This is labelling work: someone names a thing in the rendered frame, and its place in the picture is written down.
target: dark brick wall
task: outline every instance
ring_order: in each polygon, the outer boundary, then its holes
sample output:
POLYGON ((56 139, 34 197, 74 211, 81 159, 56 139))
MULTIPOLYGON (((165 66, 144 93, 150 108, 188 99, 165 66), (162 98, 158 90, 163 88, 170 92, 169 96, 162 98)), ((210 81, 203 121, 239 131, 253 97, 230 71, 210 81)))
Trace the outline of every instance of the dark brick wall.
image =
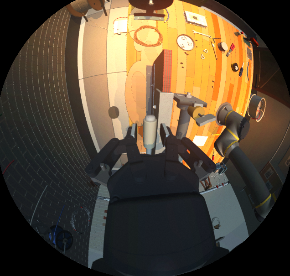
MULTIPOLYGON (((66 256, 88 266, 91 225, 80 236, 70 221, 80 206, 88 208, 92 220, 98 187, 90 184, 84 171, 91 159, 67 94, 64 58, 70 17, 64 7, 45 21, 25 43, 8 72, 0 98, 0 166, 4 172, 14 160, 4 173, 20 210, 14 218, 21 221, 23 215, 24 224, 25 218, 31 219, 47 186, 33 219, 49 227, 56 225, 65 205, 58 225, 73 235, 66 256)), ((87 223, 87 213, 79 211, 76 229, 84 230, 87 223)))

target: wooden cable spool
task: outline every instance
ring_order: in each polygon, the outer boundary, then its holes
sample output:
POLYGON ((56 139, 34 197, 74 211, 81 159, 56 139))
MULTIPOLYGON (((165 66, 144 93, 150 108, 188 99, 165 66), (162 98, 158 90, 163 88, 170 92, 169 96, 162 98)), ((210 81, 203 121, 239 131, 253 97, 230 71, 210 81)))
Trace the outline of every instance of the wooden cable spool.
POLYGON ((100 0, 75 0, 66 5, 68 12, 75 17, 82 17, 87 14, 88 10, 94 9, 96 11, 102 10, 100 0))

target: red screwdriver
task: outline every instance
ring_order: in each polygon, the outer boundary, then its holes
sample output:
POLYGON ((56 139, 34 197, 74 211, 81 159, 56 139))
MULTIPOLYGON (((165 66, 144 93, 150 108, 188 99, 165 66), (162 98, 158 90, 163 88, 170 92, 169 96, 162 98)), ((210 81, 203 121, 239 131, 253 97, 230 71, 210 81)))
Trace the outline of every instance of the red screwdriver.
POLYGON ((232 52, 232 50, 235 48, 234 44, 232 43, 229 52, 227 53, 227 57, 229 56, 229 54, 232 52))

